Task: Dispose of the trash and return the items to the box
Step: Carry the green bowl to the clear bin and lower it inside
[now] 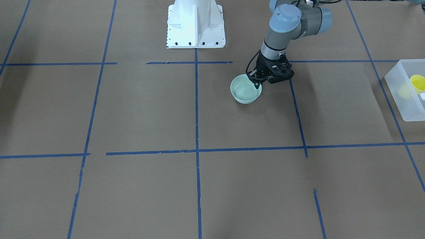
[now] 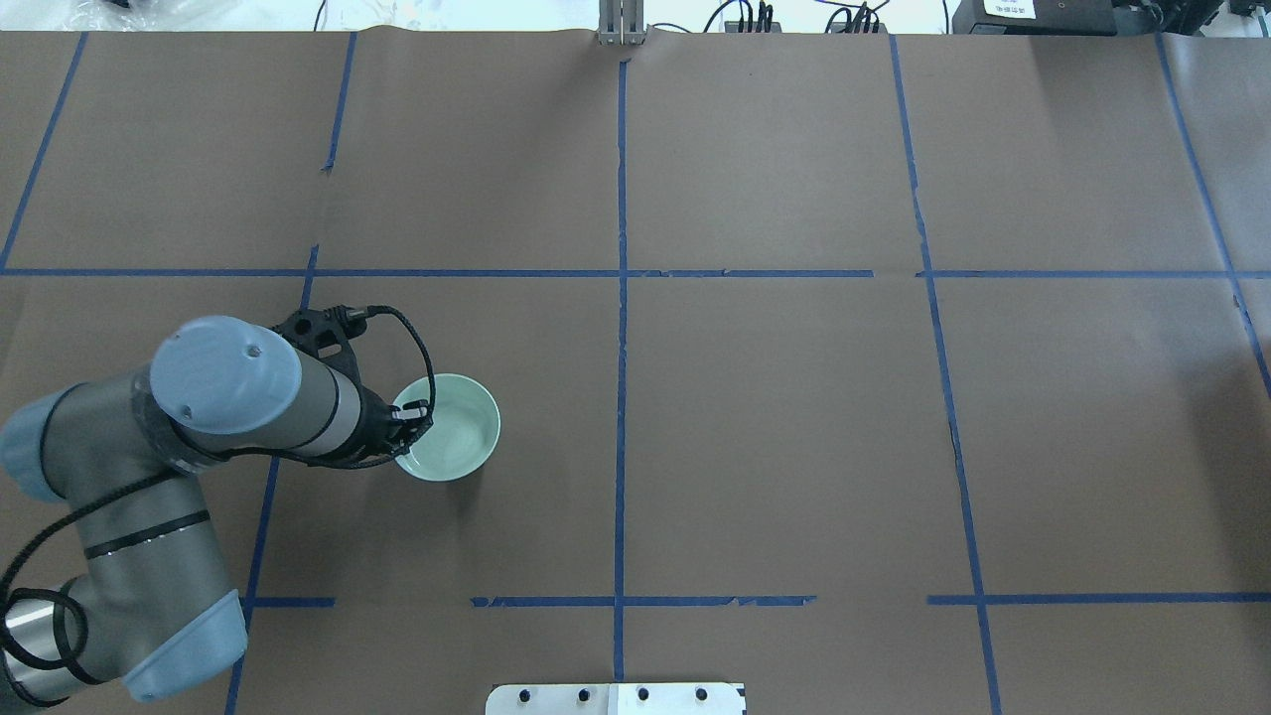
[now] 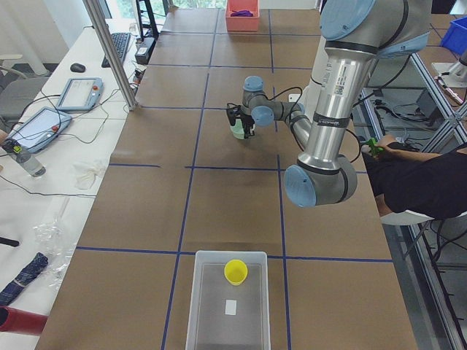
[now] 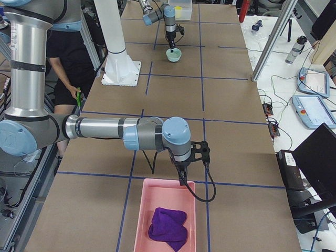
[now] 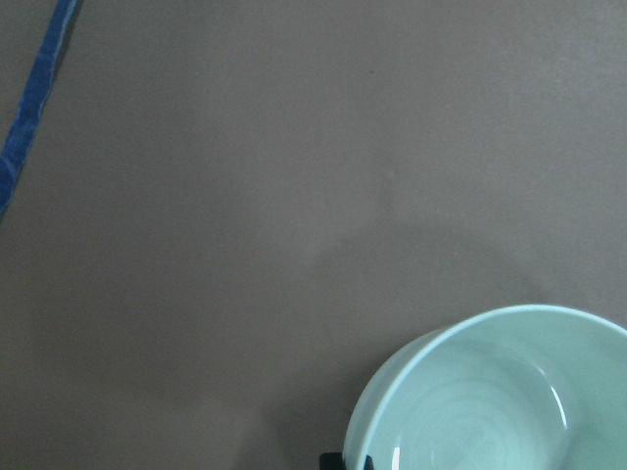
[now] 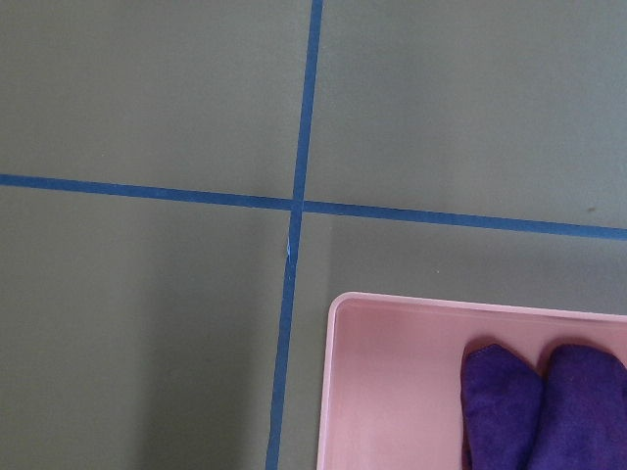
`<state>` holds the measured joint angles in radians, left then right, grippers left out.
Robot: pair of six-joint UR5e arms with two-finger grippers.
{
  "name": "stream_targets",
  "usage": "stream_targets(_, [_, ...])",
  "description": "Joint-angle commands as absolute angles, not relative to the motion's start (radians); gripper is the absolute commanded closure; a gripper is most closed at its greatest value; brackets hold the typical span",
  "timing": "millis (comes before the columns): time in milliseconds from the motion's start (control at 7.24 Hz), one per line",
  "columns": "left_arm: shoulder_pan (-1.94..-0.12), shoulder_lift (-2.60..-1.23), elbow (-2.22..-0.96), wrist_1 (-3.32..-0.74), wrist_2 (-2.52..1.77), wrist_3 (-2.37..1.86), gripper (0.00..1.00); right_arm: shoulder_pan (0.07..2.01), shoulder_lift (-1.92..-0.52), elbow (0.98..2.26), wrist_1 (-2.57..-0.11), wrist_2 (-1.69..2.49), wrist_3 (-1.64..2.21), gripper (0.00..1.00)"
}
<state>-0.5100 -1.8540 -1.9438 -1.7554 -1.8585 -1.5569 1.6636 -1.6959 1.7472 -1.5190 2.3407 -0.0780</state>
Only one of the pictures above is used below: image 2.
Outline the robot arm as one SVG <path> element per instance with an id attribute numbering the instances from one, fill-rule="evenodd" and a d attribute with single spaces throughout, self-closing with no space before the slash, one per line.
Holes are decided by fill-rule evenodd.
<path id="1" fill-rule="evenodd" d="M 248 650 L 200 476 L 262 456 L 364 470 L 431 429 L 427 392 L 397 406 L 361 380 L 351 343 L 399 309 L 300 309 L 276 326 L 197 317 L 151 359 L 20 408 L 3 470 L 67 507 L 3 571 L 3 711 L 37 714 L 113 679 L 142 704 L 200 687 Z"/>

